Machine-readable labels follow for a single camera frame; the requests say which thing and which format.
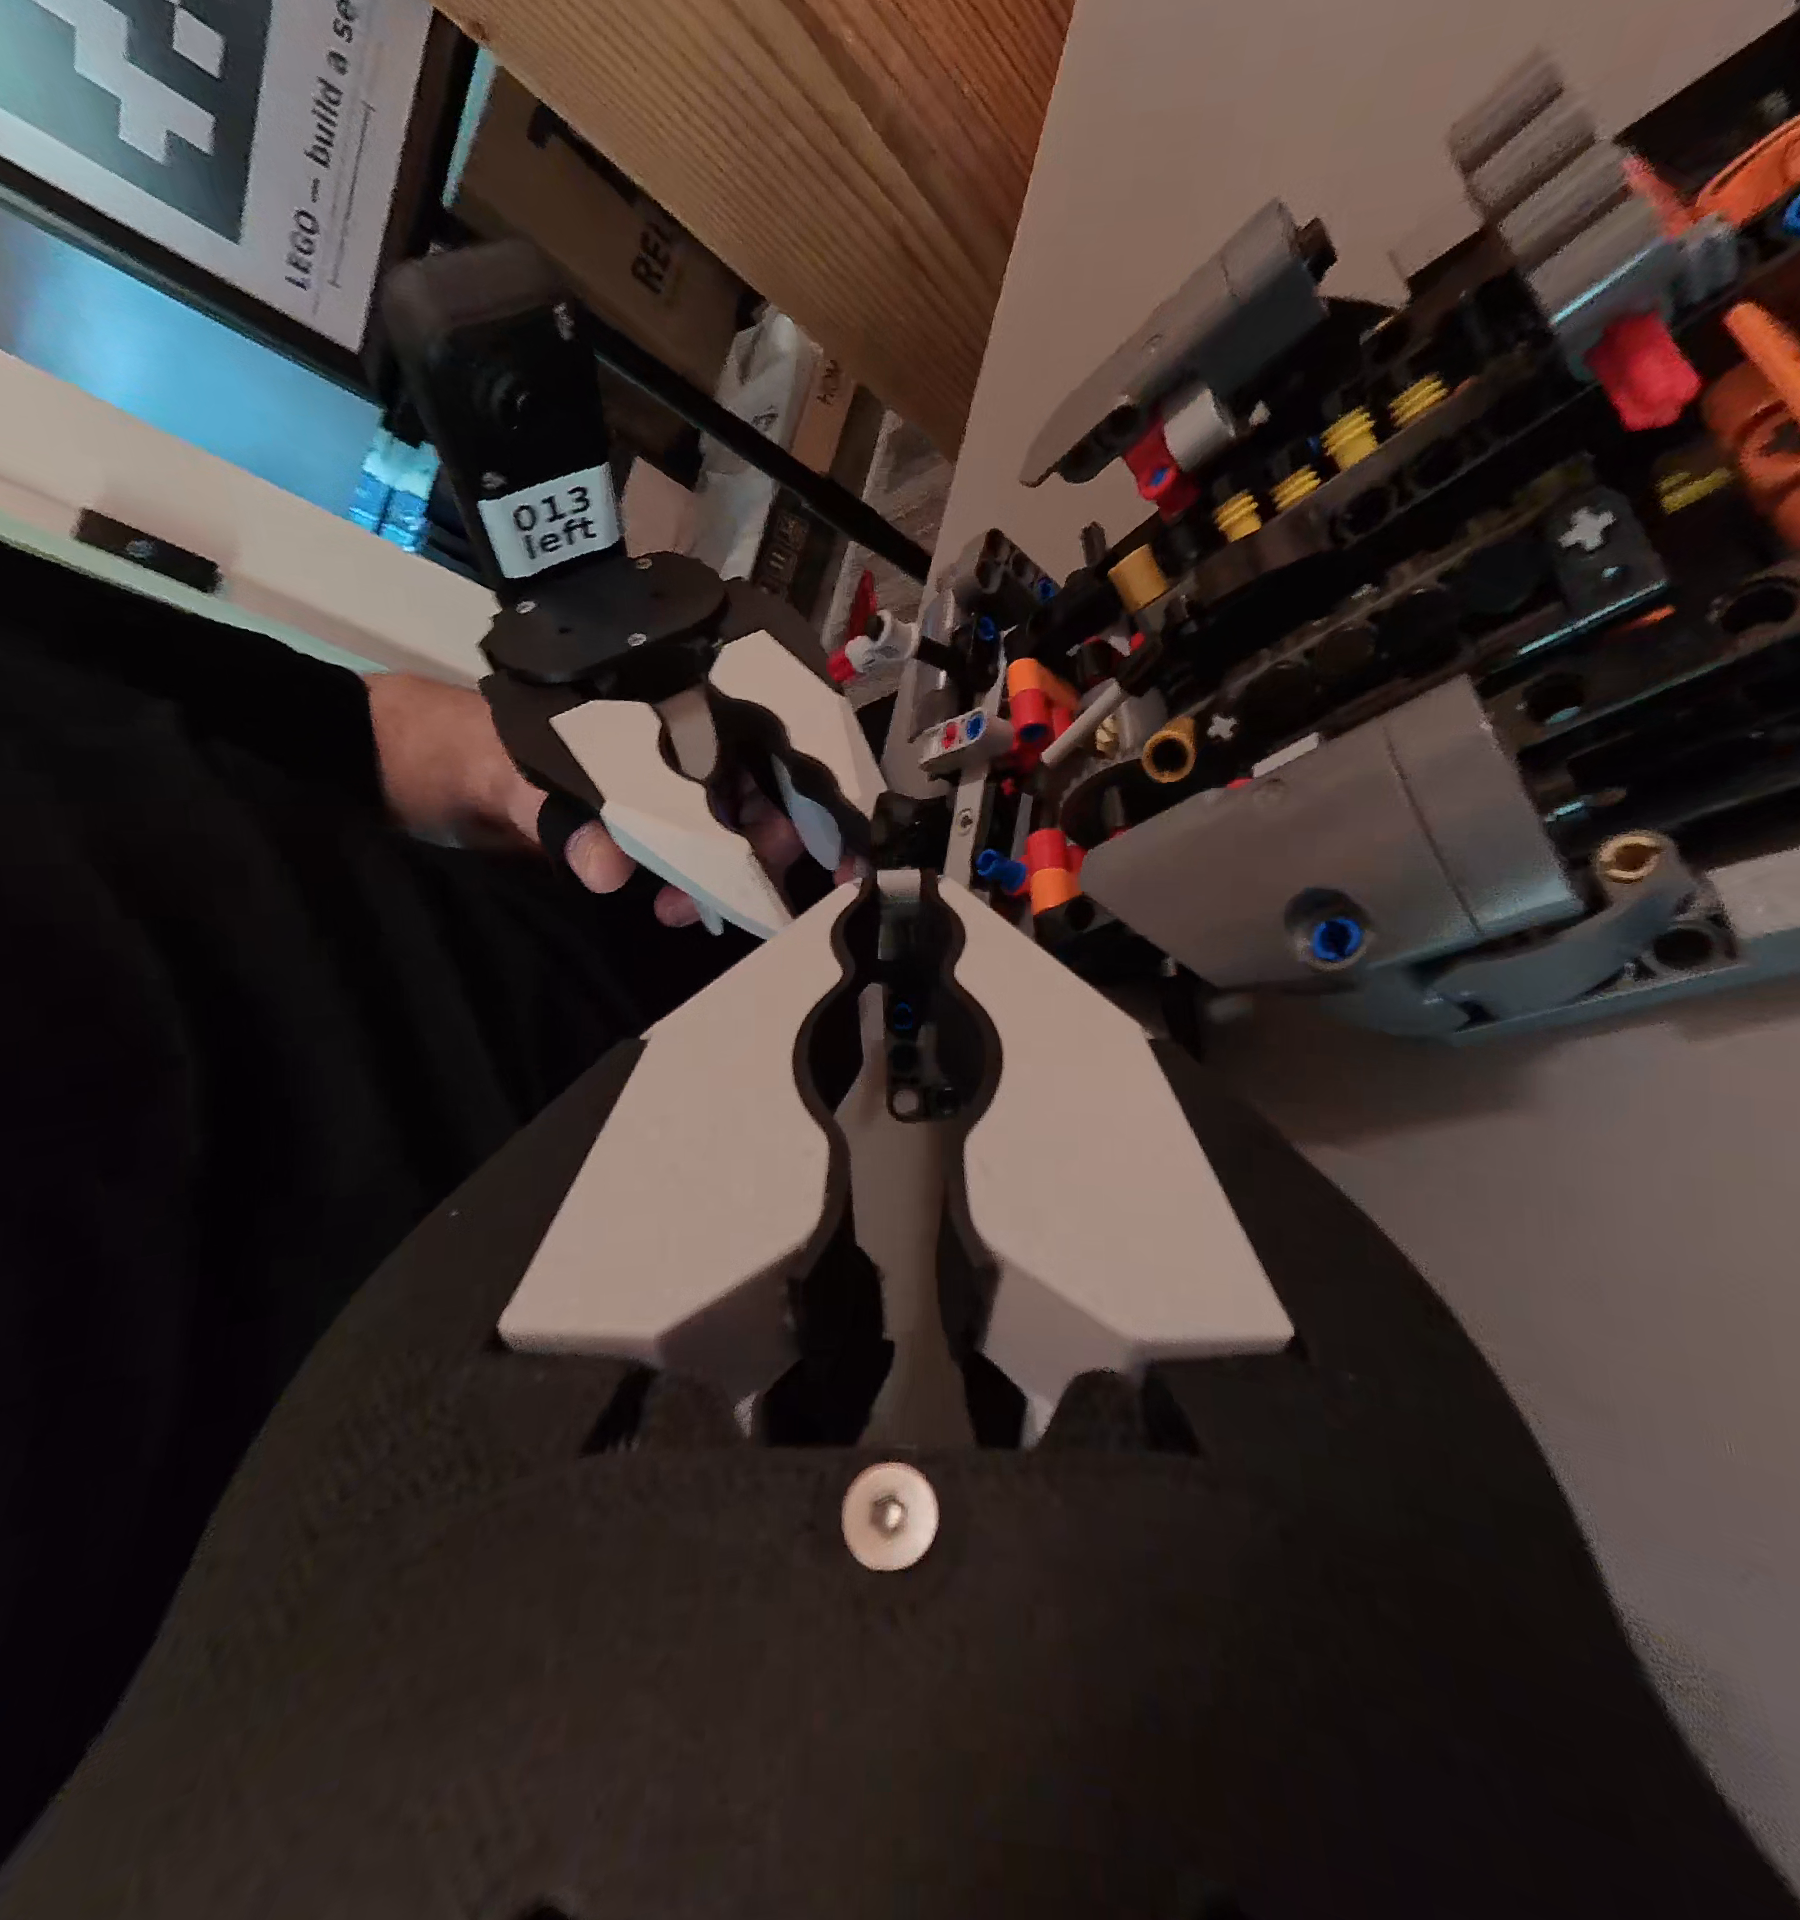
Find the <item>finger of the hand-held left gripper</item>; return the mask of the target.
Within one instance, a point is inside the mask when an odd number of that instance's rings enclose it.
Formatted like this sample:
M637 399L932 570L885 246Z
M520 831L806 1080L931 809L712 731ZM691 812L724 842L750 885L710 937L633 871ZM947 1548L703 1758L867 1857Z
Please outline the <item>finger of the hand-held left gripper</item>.
M588 700L550 720L594 812L618 847L686 894L709 927L771 939L791 912L740 829L720 825L703 782L665 751L661 712L641 703Z
M861 720L826 670L813 670L772 634L720 646L706 703L724 762L780 803L824 872L871 855L888 789Z

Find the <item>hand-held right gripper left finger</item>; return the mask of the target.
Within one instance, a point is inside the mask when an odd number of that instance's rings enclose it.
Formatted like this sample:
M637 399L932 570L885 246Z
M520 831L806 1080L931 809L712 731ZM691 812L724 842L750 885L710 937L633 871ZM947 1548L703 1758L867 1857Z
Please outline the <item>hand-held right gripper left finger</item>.
M517 1352L690 1376L744 1403L795 1356L790 1281L837 1213L795 1040L845 983L843 885L639 1037L498 1315Z

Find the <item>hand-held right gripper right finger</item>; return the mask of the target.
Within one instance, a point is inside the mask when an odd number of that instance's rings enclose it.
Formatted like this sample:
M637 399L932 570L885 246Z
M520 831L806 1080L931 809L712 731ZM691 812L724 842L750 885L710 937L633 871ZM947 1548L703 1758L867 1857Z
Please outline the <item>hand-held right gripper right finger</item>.
M937 1308L983 1444L1085 1376L1271 1356L1296 1330L1202 1145L1191 1060L961 886L935 984L973 1088L942 1148Z

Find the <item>black lego beam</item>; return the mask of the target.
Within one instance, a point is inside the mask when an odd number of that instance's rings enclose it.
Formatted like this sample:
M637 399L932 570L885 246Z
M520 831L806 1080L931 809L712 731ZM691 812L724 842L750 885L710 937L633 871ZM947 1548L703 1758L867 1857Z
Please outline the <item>black lego beam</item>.
M884 795L871 852L878 886L872 971L881 995L888 1113L900 1122L951 1120L961 1085L942 1042L953 921L929 871L944 849L947 803Z

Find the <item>multicoloured lego car model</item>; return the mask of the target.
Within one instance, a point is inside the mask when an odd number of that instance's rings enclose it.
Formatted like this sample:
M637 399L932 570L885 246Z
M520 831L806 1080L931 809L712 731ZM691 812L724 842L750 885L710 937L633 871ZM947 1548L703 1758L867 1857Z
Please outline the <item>multicoloured lego car model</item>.
M1559 62L1446 132L1393 305L1271 200L1032 436L1147 518L984 530L888 680L931 788L877 846L1057 959L1457 1038L1744 972L1724 859L1800 846L1800 24L1621 132Z

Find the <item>person's left hand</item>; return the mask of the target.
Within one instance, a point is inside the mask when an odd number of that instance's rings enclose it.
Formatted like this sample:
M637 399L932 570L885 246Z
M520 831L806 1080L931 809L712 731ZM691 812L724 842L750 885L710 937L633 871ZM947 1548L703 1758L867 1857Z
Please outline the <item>person's left hand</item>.
M545 854L545 792L505 751L479 693L401 670L360 678L393 819L443 846Z

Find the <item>brown cardboard box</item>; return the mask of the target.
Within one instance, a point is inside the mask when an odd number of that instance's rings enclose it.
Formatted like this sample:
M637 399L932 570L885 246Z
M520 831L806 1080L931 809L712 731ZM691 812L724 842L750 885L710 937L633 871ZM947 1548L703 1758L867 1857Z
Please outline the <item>brown cardboard box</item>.
M479 238L532 240L585 305L712 392L752 295L525 85L479 57L448 167L448 211Z

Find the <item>wooden pillar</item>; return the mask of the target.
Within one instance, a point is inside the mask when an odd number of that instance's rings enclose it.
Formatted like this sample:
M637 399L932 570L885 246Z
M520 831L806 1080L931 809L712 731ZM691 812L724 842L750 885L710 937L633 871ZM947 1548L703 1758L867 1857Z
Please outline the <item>wooden pillar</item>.
M956 458L1070 2L444 2Z

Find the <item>black framed marker screen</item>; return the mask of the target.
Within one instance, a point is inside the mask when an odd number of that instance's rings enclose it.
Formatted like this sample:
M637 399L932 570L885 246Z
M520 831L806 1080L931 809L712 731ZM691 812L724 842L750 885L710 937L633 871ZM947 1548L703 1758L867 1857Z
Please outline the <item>black framed marker screen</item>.
M423 2L0 2L0 157L357 348Z

